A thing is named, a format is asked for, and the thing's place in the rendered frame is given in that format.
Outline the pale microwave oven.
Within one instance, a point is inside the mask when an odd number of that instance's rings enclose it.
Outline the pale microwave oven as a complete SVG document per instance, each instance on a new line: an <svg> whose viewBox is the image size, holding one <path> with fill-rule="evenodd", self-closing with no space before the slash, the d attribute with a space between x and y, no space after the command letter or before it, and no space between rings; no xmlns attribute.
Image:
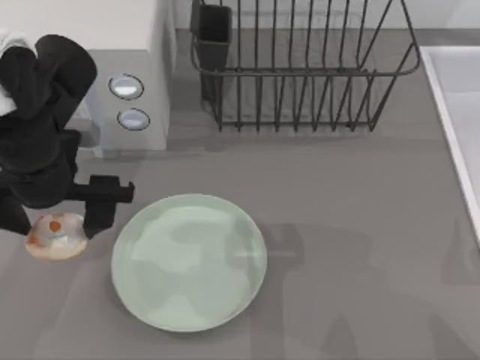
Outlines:
<svg viewBox="0 0 480 360"><path fill-rule="evenodd" d="M99 158L166 149L176 61L172 0L0 0L0 29L30 41L63 35L89 51L97 79L69 124L82 132L82 149ZM108 80L120 74L142 81L141 97L122 100L110 92ZM148 114L145 130L117 122L117 114L130 108Z"/></svg>

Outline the round glazed bread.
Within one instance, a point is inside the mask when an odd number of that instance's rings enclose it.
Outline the round glazed bread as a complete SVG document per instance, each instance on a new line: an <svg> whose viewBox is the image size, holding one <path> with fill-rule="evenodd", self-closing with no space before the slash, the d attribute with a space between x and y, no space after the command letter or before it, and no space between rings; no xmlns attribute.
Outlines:
<svg viewBox="0 0 480 360"><path fill-rule="evenodd" d="M25 238L25 249L38 260L69 260L87 247L84 217L75 213L40 216Z"/></svg>

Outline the small round microwave knob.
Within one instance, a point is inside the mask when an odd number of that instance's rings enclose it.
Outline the small round microwave knob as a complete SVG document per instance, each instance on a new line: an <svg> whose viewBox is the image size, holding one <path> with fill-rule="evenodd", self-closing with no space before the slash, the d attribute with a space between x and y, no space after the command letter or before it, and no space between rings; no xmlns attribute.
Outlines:
<svg viewBox="0 0 480 360"><path fill-rule="evenodd" d="M143 131L151 123L149 115L137 108L130 108L119 112L116 120L128 131Z"/></svg>

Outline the dark cutlery holder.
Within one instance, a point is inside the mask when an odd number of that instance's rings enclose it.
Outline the dark cutlery holder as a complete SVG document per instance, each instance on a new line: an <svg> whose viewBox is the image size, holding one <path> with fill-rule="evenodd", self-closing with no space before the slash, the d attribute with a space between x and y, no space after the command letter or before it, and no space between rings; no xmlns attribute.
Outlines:
<svg viewBox="0 0 480 360"><path fill-rule="evenodd" d="M202 71L225 71L232 40L232 18L231 7L192 0L190 31Z"/></svg>

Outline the large round microwave knob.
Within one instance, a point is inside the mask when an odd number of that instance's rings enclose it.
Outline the large round microwave knob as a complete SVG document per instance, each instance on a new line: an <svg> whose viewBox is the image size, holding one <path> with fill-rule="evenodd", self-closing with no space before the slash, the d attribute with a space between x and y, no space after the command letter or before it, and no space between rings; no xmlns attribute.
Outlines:
<svg viewBox="0 0 480 360"><path fill-rule="evenodd" d="M137 77L123 73L108 80L108 88L117 98L132 101L140 98L144 92L144 85Z"/></svg>

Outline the pale green plate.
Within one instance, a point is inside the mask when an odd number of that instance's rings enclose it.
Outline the pale green plate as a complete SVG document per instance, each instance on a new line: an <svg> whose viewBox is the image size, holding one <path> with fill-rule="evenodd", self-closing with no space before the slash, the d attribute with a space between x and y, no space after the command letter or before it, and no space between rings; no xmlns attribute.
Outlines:
<svg viewBox="0 0 480 360"><path fill-rule="evenodd" d="M268 268L260 228L236 204L185 193L138 211L112 249L113 288L156 329L194 333L235 319L257 297Z"/></svg>

